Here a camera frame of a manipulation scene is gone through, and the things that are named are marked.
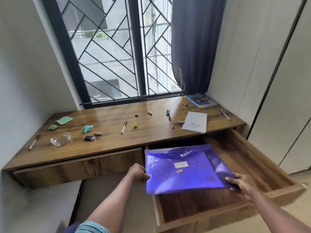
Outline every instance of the desk surface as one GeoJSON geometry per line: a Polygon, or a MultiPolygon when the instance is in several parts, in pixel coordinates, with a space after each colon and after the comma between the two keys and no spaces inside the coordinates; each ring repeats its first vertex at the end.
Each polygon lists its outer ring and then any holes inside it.
{"type": "Polygon", "coordinates": [[[182,124],[177,125],[177,121],[185,120],[187,113],[190,111],[207,113],[207,132],[246,124],[220,105],[199,109],[184,97],[57,113],[52,115],[42,125],[3,169],[16,170],[23,167],[48,164],[197,135],[198,133],[182,130],[182,124]],[[170,109],[174,129],[172,129],[168,117],[166,117],[165,112],[167,109],[170,109]],[[229,121],[222,115],[219,109],[223,110],[232,121],[229,121]],[[152,116],[148,115],[147,111],[151,111],[152,116]],[[64,125],[58,125],[55,120],[65,115],[69,115],[74,119],[64,125]],[[123,135],[121,135],[125,120],[127,120],[127,125],[123,135]],[[133,128],[134,123],[138,123],[138,127],[135,129],[133,128]],[[58,129],[49,131],[48,127],[51,124],[58,125],[58,129]],[[91,132],[83,134],[84,125],[93,125],[91,132]],[[61,146],[52,145],[50,143],[51,138],[62,132],[70,132],[72,142],[61,146]],[[93,135],[94,132],[101,132],[103,136],[98,137],[93,142],[83,140],[85,135],[93,135]],[[40,139],[32,150],[28,151],[37,134],[41,134],[40,139]]]}

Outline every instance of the glass dish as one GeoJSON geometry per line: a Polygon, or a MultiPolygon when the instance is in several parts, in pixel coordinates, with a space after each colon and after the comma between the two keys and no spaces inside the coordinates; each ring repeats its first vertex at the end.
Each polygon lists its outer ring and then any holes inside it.
{"type": "Polygon", "coordinates": [[[64,145],[71,140],[71,135],[69,132],[63,132],[51,139],[51,143],[56,146],[64,145]]]}

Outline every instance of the hand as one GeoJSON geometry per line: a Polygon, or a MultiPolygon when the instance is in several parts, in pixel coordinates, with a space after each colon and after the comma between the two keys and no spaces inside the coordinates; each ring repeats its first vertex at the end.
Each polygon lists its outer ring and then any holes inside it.
{"type": "Polygon", "coordinates": [[[233,173],[237,179],[226,177],[225,180],[232,184],[239,185],[239,188],[242,190],[243,195],[246,199],[252,202],[252,197],[255,192],[258,192],[256,184],[251,179],[251,177],[243,174],[233,173]]]}
{"type": "Polygon", "coordinates": [[[145,173],[145,168],[142,165],[139,165],[138,163],[134,164],[132,167],[130,167],[129,171],[127,172],[127,175],[129,175],[133,182],[137,182],[140,180],[146,180],[150,178],[150,174],[145,173]]]}

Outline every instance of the light blue sleeve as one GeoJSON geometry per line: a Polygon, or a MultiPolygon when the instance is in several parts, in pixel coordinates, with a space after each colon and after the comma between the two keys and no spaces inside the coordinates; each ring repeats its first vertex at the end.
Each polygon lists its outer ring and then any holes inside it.
{"type": "Polygon", "coordinates": [[[82,223],[76,230],[75,233],[110,233],[106,227],[103,227],[102,225],[87,221],[82,223]]]}

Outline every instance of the book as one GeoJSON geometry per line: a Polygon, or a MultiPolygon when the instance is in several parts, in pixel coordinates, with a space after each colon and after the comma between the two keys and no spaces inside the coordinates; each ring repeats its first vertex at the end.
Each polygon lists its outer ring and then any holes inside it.
{"type": "Polygon", "coordinates": [[[207,114],[188,112],[182,129],[186,131],[206,133],[207,114]]]}
{"type": "Polygon", "coordinates": [[[212,145],[145,150],[147,194],[186,190],[235,188],[225,177],[235,178],[212,145]]]}
{"type": "Polygon", "coordinates": [[[207,96],[202,95],[200,93],[193,94],[193,95],[186,95],[184,97],[187,98],[196,107],[199,107],[200,109],[204,109],[204,108],[207,108],[207,107],[218,105],[217,102],[213,101],[212,99],[210,99],[207,96]]]}

